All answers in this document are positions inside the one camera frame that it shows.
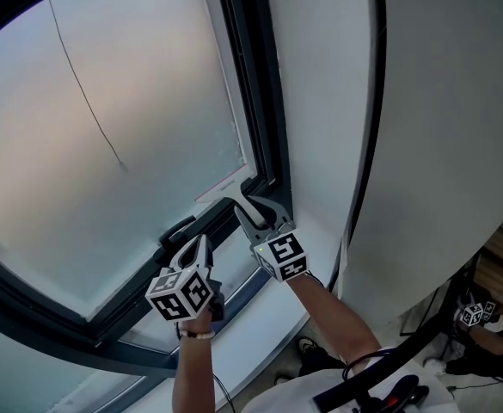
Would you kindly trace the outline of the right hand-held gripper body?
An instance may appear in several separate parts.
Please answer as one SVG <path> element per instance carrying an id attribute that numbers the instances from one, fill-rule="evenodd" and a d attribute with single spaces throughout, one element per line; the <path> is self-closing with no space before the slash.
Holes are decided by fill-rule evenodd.
<path id="1" fill-rule="evenodd" d="M 278 282 L 307 273 L 309 260 L 303 235 L 296 228 L 256 245 L 253 253 L 257 262 Z"/>

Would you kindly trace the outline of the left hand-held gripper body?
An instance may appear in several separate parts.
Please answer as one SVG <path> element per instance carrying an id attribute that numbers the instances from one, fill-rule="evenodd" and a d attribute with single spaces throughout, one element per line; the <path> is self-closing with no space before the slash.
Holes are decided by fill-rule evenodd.
<path id="1" fill-rule="evenodd" d="M 196 319 L 205 309 L 212 321 L 224 320 L 224 296 L 221 282 L 211 279 L 213 263 L 209 260 L 177 266 L 172 261 L 152 279 L 145 297 L 166 321 Z"/>

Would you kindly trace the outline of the white squeegee with red blade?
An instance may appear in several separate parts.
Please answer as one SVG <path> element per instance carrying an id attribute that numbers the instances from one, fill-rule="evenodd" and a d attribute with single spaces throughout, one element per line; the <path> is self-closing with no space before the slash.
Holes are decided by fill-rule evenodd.
<path id="1" fill-rule="evenodd" d="M 262 226 L 266 223 L 265 218 L 242 192 L 242 184 L 254 176 L 255 171 L 248 164 L 244 164 L 207 189 L 195 201 L 197 203 L 210 203 L 223 198 L 234 200 L 257 227 Z"/>

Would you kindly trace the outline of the frosted window glass pane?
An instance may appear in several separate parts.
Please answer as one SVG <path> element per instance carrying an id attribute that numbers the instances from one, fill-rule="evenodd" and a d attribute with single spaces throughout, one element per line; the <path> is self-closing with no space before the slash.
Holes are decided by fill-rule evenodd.
<path id="1" fill-rule="evenodd" d="M 214 0 L 45 0 L 0 31 L 0 262 L 82 317 L 252 156 Z"/>

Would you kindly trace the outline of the person's left forearm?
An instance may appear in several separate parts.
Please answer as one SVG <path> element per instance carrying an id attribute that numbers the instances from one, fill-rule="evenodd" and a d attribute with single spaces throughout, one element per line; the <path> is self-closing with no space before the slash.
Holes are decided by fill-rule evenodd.
<path id="1" fill-rule="evenodd" d="M 172 397 L 173 413 L 215 413 L 212 372 L 212 315 L 203 311 L 198 318 L 180 324 L 179 360 Z"/>

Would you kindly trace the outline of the person's right forearm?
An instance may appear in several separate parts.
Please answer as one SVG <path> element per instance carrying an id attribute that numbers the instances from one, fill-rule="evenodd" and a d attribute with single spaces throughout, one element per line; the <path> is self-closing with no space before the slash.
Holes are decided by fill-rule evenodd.
<path id="1" fill-rule="evenodd" d="M 329 346 L 346 364 L 381 349 L 371 329 L 315 278 L 301 274 L 286 282 Z"/>

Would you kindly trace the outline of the clear low window pane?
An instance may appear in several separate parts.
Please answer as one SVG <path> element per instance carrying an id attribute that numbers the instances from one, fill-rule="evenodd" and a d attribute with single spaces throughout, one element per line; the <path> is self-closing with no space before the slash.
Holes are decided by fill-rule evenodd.
<path id="1" fill-rule="evenodd" d="M 213 260 L 212 278 L 222 283 L 221 292 L 225 296 L 225 305 L 228 305 L 232 295 L 240 291 L 259 267 L 242 228 L 236 229 L 214 250 Z M 151 310 L 120 340 L 166 353 L 172 352 L 178 344 L 174 324 L 165 321 L 155 310 Z"/>

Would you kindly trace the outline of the white chest freezer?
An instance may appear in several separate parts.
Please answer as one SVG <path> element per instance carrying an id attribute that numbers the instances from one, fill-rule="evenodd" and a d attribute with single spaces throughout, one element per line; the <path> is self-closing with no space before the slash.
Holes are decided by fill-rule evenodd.
<path id="1" fill-rule="evenodd" d="M 0 0 L 0 28 L 43 0 Z M 236 91 L 242 96 L 257 175 L 246 194 L 277 201 L 291 210 L 291 177 L 285 113 L 273 24 L 267 0 L 214 0 L 228 34 L 236 67 Z M 150 312 L 144 290 L 150 278 L 190 237 L 206 234 L 218 247 L 237 227 L 234 204 L 222 200 L 184 231 L 170 250 L 161 246 L 91 320 L 85 321 L 23 284 L 0 265 L 0 333 L 43 354 L 98 370 L 169 378 L 172 353 L 140 348 L 120 338 Z"/>

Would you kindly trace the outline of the person's black trousers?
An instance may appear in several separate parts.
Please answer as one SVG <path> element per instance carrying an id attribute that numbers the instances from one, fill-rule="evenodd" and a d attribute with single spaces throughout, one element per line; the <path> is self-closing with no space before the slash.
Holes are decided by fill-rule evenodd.
<path id="1" fill-rule="evenodd" d="M 344 361 L 334 358 L 324 348 L 316 344 L 306 346 L 299 352 L 299 355 L 301 360 L 299 377 L 321 370 L 344 369 L 347 366 Z"/>

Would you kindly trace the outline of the person's white shirt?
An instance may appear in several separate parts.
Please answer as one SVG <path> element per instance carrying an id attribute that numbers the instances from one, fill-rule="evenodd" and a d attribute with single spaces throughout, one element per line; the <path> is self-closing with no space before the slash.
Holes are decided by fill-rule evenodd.
<path id="1" fill-rule="evenodd" d="M 399 379 L 412 373 L 407 367 L 399 369 L 372 387 L 370 396 L 385 398 Z M 242 413 L 319 413 L 312 398 L 343 382 L 341 375 L 342 369 L 327 369 L 276 385 L 252 399 Z M 353 413 L 358 408 L 356 400 L 352 400 L 332 413 Z"/>

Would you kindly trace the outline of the large frosted fixed window pane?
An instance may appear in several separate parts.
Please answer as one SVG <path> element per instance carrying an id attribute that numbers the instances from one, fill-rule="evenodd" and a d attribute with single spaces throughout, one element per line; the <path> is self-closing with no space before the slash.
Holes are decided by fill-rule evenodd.
<path id="1" fill-rule="evenodd" d="M 53 358 L 0 333 L 0 413 L 94 413 L 138 380 Z"/>

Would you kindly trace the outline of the black tripod stand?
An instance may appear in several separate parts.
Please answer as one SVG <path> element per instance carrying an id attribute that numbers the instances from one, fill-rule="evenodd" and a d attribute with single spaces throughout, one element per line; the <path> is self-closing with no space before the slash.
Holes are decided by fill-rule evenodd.
<path id="1" fill-rule="evenodd" d="M 450 305 L 450 309 L 452 309 L 458 302 L 466 304 L 469 303 L 472 298 L 469 296 L 470 289 L 473 284 L 474 280 L 474 275 L 476 272 L 477 265 L 479 261 L 482 258 L 482 252 L 479 250 L 477 251 L 469 260 L 467 263 L 465 263 L 448 281 L 448 287 L 446 288 L 446 293 L 442 299 L 442 303 L 440 304 L 439 311 L 437 314 L 439 314 L 443 306 L 446 304 Z M 429 300 L 429 304 L 426 307 L 426 310 L 424 311 L 421 320 L 415 330 L 410 330 L 406 331 L 405 327 L 407 325 L 407 322 L 409 318 L 412 315 L 412 310 L 408 311 L 408 314 L 406 315 L 405 319 L 402 321 L 401 328 L 399 331 L 399 337 L 409 337 L 417 333 L 424 323 L 428 320 L 429 314 L 431 312 L 431 309 L 434 306 L 435 300 L 439 295 L 439 291 L 443 285 L 438 287 L 432 294 L 432 297 Z"/>

